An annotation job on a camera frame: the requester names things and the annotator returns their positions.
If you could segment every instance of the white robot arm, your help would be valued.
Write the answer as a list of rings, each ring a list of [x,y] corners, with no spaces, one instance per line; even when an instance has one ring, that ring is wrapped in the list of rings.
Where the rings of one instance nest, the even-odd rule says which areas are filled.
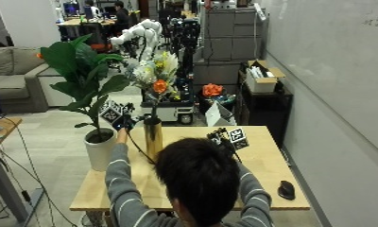
[[[143,60],[149,60],[152,58],[153,50],[159,44],[159,34],[153,28],[145,28],[143,23],[137,24],[128,30],[124,30],[124,34],[120,37],[111,38],[112,45],[121,45],[135,37],[144,37],[147,40],[147,46],[143,52]]]
[[[151,19],[147,19],[143,22],[140,22],[139,25],[141,25],[147,29],[152,28],[155,30],[157,36],[161,35],[163,25],[157,21],[152,21]]]

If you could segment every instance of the cardboard box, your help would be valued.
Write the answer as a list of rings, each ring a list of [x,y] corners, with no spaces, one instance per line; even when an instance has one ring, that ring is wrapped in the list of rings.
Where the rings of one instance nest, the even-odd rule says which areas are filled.
[[[246,75],[248,87],[253,93],[272,93],[274,92],[274,86],[276,86],[278,79],[285,78],[286,75],[281,72],[281,70],[277,67],[269,68],[266,61],[260,61],[260,60],[257,61],[273,73],[274,78],[257,78],[256,79],[252,76],[252,73],[248,69],[248,75]],[[254,66],[256,61],[248,61],[248,65],[249,67]]]
[[[207,126],[236,126],[237,122],[232,112],[218,103],[214,102],[205,113]]]

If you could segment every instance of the white pot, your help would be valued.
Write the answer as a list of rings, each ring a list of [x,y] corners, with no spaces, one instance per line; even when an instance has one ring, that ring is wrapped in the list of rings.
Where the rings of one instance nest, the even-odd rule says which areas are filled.
[[[96,133],[96,130],[91,131],[84,137],[84,143],[86,143],[91,167],[96,171],[106,171],[107,170],[107,167],[108,167],[108,164],[109,164],[111,152],[112,152],[112,148],[115,146],[115,141],[116,141],[115,130],[102,128],[102,131],[103,132],[112,132],[113,135],[106,142],[103,142],[100,144],[92,144],[92,143],[87,142],[87,138],[90,138],[90,136],[94,133]]]

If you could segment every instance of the desk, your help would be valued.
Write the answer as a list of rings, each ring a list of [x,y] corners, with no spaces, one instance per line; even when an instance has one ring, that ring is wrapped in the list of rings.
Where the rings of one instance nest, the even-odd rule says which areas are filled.
[[[63,23],[59,23],[58,26],[79,26],[82,23],[80,19],[71,19]],[[112,20],[106,20],[104,22],[100,23],[103,26],[111,26],[115,24],[115,21]]]
[[[5,128],[3,130],[0,130],[0,134],[3,134],[3,137],[0,138],[0,144],[3,143],[9,135],[12,133],[15,127],[22,123],[22,118],[11,118],[11,120],[0,119],[0,126]],[[32,214],[36,210],[38,203],[43,195],[43,190],[40,188],[36,189],[35,193],[31,195],[32,205],[24,205],[19,197],[19,193],[20,192],[16,192],[12,186],[11,179],[0,164],[0,197],[9,208],[11,209],[12,214],[18,220],[16,226],[27,226]]]
[[[205,137],[208,133],[218,127],[164,127],[164,146],[177,139],[195,136]],[[265,126],[242,127],[249,141],[249,147],[238,150],[244,165],[253,172],[265,190],[272,194],[272,210],[309,210],[310,204],[300,188],[292,170],[288,167],[282,154],[272,139],[272,135]],[[136,128],[131,131],[131,136],[140,148],[145,148],[144,129]],[[165,195],[165,187],[160,184],[153,167],[149,165],[137,148],[128,142],[132,180],[141,193],[143,202],[159,211],[171,211],[172,204]],[[280,182],[286,180],[296,188],[296,199],[288,201],[277,194]],[[236,203],[233,210],[241,210],[242,204]],[[109,209],[109,200],[106,187],[106,173],[88,170],[83,185],[76,198],[70,206],[71,211],[86,211],[87,214],[98,211],[106,212]]]

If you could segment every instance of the gray cabinet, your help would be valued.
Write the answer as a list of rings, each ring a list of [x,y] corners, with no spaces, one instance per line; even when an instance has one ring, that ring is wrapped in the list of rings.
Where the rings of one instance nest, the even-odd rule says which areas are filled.
[[[203,57],[209,61],[260,58],[264,23],[254,7],[204,10],[203,14]]]
[[[240,64],[262,57],[262,36],[254,7],[201,10],[203,61],[195,62],[195,92],[214,83],[236,94]]]
[[[230,61],[232,37],[204,40],[203,56],[210,61]]]

